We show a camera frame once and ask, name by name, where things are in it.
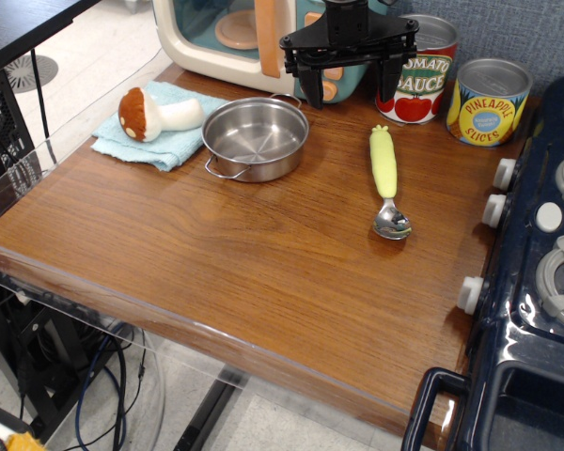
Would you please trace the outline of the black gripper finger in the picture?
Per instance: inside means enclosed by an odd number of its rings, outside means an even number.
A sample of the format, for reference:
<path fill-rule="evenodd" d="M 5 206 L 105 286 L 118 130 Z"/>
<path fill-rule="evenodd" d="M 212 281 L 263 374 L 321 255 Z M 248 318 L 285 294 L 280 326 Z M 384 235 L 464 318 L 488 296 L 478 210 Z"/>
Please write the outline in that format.
<path fill-rule="evenodd" d="M 404 53 L 398 53 L 390 54 L 378 62 L 378 89 L 382 102 L 394 98 L 406 59 Z"/>
<path fill-rule="evenodd" d="M 298 80 L 307 103 L 321 110 L 323 108 L 321 71 L 310 67 L 300 67 L 298 69 Z"/>

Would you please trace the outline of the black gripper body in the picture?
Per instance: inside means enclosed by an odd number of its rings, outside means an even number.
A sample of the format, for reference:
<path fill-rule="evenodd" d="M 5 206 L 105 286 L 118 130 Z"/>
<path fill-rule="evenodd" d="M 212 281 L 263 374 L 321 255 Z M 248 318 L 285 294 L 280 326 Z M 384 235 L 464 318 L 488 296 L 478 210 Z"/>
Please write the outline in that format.
<path fill-rule="evenodd" d="M 416 54 L 416 19 L 374 11 L 367 1 L 326 1 L 313 24 L 279 41 L 286 72 L 372 64 L 382 76 L 399 76 Z"/>

